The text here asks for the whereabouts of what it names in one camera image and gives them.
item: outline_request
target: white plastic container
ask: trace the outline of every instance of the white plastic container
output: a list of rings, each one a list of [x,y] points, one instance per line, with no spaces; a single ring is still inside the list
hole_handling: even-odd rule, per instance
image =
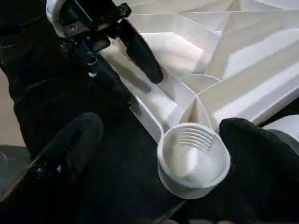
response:
[[[211,129],[183,123],[160,140],[158,171],[163,185],[174,195],[197,199],[208,194],[228,174],[230,156]]]
[[[281,118],[263,127],[288,144],[299,155],[299,115]]]
[[[115,1],[131,6],[129,20],[152,49],[164,81],[151,83],[118,40],[101,54],[136,96],[131,110],[159,145],[182,123],[215,132],[230,117],[258,125],[299,96],[299,1]],[[198,198],[213,188],[159,169],[178,196]]]

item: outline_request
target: screw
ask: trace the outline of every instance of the screw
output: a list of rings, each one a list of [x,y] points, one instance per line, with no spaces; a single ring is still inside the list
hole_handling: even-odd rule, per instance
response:
[[[94,64],[96,64],[96,62],[97,62],[97,58],[92,56],[92,57],[88,58],[87,65],[89,65],[89,66],[94,65]]]
[[[75,32],[77,29],[78,29],[78,27],[76,27],[76,26],[74,26],[74,25],[71,25],[71,26],[70,26],[70,30],[71,30],[71,32]]]

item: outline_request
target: black fabric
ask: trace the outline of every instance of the black fabric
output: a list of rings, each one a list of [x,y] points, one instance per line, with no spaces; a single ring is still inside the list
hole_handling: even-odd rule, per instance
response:
[[[282,110],[274,114],[271,118],[269,118],[259,126],[264,127],[265,125],[272,123],[275,120],[278,120],[285,116],[296,115],[296,114],[299,114],[299,98],[291,102],[289,105],[287,105],[285,108],[283,108]]]
[[[296,153],[269,131],[244,119],[225,119],[220,136],[234,165],[233,184],[264,221],[299,221]]]
[[[231,155],[226,179],[210,194],[187,203],[173,219],[235,223],[299,221],[298,156],[271,132],[240,119],[225,119],[220,136]]]
[[[26,8],[26,1],[14,3]],[[31,157],[76,116],[94,112],[103,121],[103,143],[90,163],[76,220],[151,222],[181,202],[159,181],[154,140],[127,107],[91,80],[76,58],[64,59],[50,24],[24,35],[12,39],[19,51],[0,49],[0,60]]]
[[[45,6],[39,0],[2,0],[0,6],[0,24],[25,24],[45,14]],[[52,29],[44,18],[35,26],[22,29],[21,35],[1,35],[0,61],[10,69],[17,67],[36,41],[42,40]]]
[[[78,210],[78,175],[102,137],[100,118],[84,113],[64,127],[0,200],[0,223],[68,223]]]

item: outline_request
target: floor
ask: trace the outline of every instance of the floor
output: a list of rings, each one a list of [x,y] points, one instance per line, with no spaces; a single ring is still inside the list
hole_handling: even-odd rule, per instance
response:
[[[0,194],[30,160],[13,106],[7,78],[0,70]]]

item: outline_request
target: black cloth surface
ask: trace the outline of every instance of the black cloth surface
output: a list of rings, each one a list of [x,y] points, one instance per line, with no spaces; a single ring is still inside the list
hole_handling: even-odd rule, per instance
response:
[[[43,10],[38,2],[27,0],[18,7],[16,1],[1,2],[0,17],[22,14],[20,20],[26,20],[31,18],[26,8]],[[159,181],[153,139],[76,59],[62,56],[46,20],[0,42],[1,67],[32,157],[79,114],[94,112],[103,120],[102,146],[90,162],[77,222],[152,222],[183,202]],[[230,173],[210,194],[187,203],[182,211],[189,218],[213,221],[298,221],[294,179],[298,162],[290,148],[240,119],[223,121],[220,135],[232,156]]]
[[[236,223],[299,221],[299,158],[274,134],[240,119],[225,119],[220,136],[231,155],[226,179],[173,218]]]
[[[21,13],[20,5],[24,11],[32,5],[41,9],[34,0],[6,3],[6,9],[14,6],[8,16]],[[1,16],[7,14],[4,8]],[[11,46],[0,49],[1,66],[32,158],[78,115],[94,112],[103,121],[103,142],[86,175],[79,223],[151,223],[183,201],[159,180],[154,140],[76,58],[63,57],[46,19],[20,36],[0,37],[0,43]]]

